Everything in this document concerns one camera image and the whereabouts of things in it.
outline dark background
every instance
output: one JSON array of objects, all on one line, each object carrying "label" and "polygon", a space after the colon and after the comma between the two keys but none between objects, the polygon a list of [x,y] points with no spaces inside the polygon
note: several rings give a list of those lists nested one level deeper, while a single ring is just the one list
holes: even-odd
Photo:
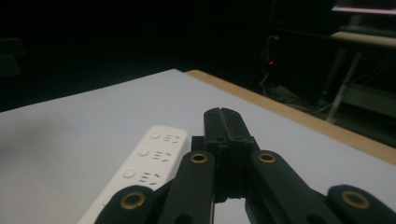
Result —
[{"label": "dark background", "polygon": [[[333,4],[1,0],[0,38],[20,38],[26,53],[18,56],[18,76],[0,77],[0,111],[172,68],[200,69],[255,90],[269,35],[280,37],[271,49],[276,64],[269,80],[314,103],[340,44],[329,35],[348,20],[331,13]],[[363,71],[383,60],[378,52]]]}]

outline table surface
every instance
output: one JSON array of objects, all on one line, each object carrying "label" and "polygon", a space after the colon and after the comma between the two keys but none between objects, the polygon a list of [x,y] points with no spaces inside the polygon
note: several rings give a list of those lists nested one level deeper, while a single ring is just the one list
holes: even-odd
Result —
[{"label": "table surface", "polygon": [[[396,152],[200,71],[177,70],[0,114],[0,223],[76,223],[154,125],[204,134],[203,114],[238,111],[262,149],[312,188],[365,189],[396,210]],[[243,200],[215,223],[247,223]]]}]

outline power outlet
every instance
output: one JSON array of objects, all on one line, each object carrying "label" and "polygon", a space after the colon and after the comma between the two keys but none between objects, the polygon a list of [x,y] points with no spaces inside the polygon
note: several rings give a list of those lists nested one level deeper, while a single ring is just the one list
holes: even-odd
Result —
[{"label": "power outlet", "polygon": [[182,157],[188,151],[187,139],[187,133],[181,129],[166,126],[150,128],[78,224],[94,223],[120,189],[140,185],[155,190],[174,178]]}]

